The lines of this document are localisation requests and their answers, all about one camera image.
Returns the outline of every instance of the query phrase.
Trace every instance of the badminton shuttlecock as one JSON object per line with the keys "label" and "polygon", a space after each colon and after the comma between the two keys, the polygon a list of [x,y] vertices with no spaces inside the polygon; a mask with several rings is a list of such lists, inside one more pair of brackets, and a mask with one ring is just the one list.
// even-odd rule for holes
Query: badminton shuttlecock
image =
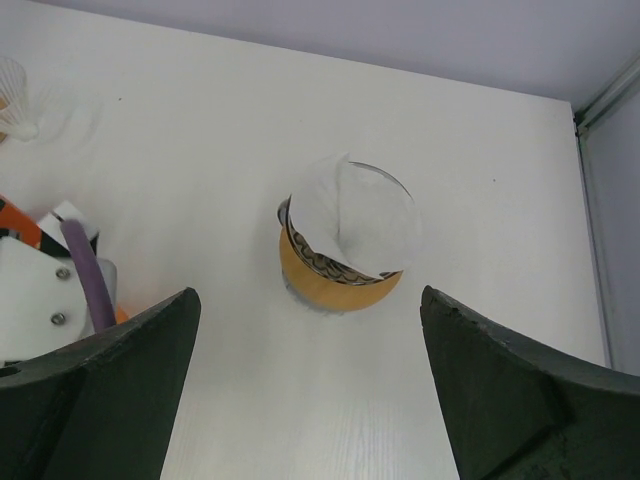
{"label": "badminton shuttlecock", "polygon": [[29,110],[27,74],[7,57],[0,57],[0,132],[23,141],[38,136]]}

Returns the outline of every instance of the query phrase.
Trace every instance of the white table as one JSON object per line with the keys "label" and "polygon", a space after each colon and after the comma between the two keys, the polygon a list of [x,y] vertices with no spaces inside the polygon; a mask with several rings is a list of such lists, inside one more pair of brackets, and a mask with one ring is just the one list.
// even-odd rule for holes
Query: white table
{"label": "white table", "polygon": [[[0,12],[2,54],[34,89],[67,76],[104,102],[81,149],[1,145],[0,192],[78,206],[131,310],[201,296],[163,479],[457,478],[427,284],[603,363],[567,103],[23,1]],[[426,248],[380,304],[321,316],[282,285],[275,212],[339,151],[406,185]]]}

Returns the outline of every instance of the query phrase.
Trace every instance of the metal frame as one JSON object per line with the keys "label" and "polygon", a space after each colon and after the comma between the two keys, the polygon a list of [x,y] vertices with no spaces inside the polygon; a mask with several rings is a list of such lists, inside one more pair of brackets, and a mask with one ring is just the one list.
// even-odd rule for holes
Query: metal frame
{"label": "metal frame", "polygon": [[622,369],[611,344],[611,325],[615,321],[611,284],[607,270],[603,225],[598,208],[597,192],[589,157],[589,134],[620,107],[640,92],[640,54],[625,64],[616,75],[574,115],[580,168],[584,188],[585,204],[594,259],[598,303],[602,322],[603,343],[607,366]]}

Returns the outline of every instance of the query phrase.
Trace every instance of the metal bolt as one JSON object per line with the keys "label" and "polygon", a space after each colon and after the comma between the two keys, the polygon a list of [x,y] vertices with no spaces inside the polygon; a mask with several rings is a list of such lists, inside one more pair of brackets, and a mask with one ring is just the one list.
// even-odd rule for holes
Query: metal bolt
{"label": "metal bolt", "polygon": [[51,323],[54,325],[64,325],[67,321],[67,317],[63,313],[54,313],[51,315]]}
{"label": "metal bolt", "polygon": [[56,270],[56,277],[60,280],[67,280],[71,276],[71,270],[65,267],[60,267]]}

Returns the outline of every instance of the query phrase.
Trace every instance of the purple handle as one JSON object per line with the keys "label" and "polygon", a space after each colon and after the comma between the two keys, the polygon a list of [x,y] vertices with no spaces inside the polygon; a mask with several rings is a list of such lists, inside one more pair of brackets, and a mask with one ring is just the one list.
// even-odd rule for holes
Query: purple handle
{"label": "purple handle", "polygon": [[60,230],[67,242],[80,284],[89,307],[93,328],[99,333],[116,324],[109,290],[102,276],[98,259],[91,248],[87,234],[78,220],[64,220]]}

